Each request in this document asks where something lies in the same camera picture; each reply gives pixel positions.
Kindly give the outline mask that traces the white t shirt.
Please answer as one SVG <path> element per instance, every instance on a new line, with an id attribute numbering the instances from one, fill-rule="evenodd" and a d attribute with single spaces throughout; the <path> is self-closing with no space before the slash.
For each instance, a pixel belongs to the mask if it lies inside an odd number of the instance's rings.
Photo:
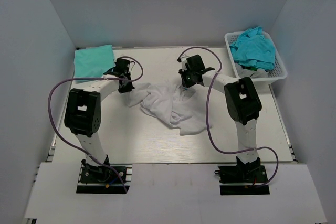
<path id="1" fill-rule="evenodd" d="M 139 105 L 146 115 L 159 119 L 180 135 L 195 135 L 207 129 L 205 99 L 193 88 L 179 83 L 138 83 L 126 95 L 129 107 Z"/>

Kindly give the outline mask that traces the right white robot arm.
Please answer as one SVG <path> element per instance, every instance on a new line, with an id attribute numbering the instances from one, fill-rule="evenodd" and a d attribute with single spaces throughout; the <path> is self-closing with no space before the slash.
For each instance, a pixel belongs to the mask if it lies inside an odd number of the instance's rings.
<path id="1" fill-rule="evenodd" d="M 225 95 L 229 116 L 235 122 L 238 139 L 237 162 L 243 163 L 237 168 L 238 177 L 247 182 L 256 175 L 252 163 L 258 161 L 256 144 L 256 125 L 261 101 L 255 86 L 249 77 L 233 78 L 219 73 L 213 67 L 206 68 L 200 55 L 179 58 L 181 69 L 178 71 L 182 85 L 190 88 L 200 84 L 208 88 L 206 99 L 206 123 L 209 126 L 209 96 L 212 90 Z"/>

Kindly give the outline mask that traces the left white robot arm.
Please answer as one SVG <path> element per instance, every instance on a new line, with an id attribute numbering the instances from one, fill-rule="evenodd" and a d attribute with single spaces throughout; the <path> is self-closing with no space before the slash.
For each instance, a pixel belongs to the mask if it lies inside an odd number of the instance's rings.
<path id="1" fill-rule="evenodd" d="M 93 176 L 101 182 L 110 178 L 108 155 L 102 148 L 98 134 L 101 125 L 101 102 L 111 93 L 127 93 L 134 89 L 130 74 L 131 61 L 118 58 L 115 66 L 83 89 L 69 92 L 65 114 L 65 127 L 76 136 L 86 154 L 85 163 L 93 168 Z"/>

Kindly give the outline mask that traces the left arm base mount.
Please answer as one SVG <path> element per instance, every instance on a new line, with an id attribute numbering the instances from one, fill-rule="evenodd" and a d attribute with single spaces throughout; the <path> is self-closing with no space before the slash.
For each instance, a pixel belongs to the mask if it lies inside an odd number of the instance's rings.
<path id="1" fill-rule="evenodd" d="M 121 177 L 126 190 L 128 190 L 131 185 L 132 165 L 110 164 L 110 166 L 113 167 L 118 174 L 103 166 L 90 165 L 83 159 L 81 161 L 76 193 L 109 195 L 126 194 L 127 192 L 125 191 L 119 176 Z"/>

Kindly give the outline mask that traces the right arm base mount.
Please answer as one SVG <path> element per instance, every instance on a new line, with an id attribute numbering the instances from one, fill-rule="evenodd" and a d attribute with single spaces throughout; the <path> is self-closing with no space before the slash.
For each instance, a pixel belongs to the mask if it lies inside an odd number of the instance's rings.
<path id="1" fill-rule="evenodd" d="M 219 166 L 214 174 L 219 177 L 222 196 L 269 195 L 265 167 L 258 157 L 251 163 L 243 163 L 239 158 L 236 165 Z"/>

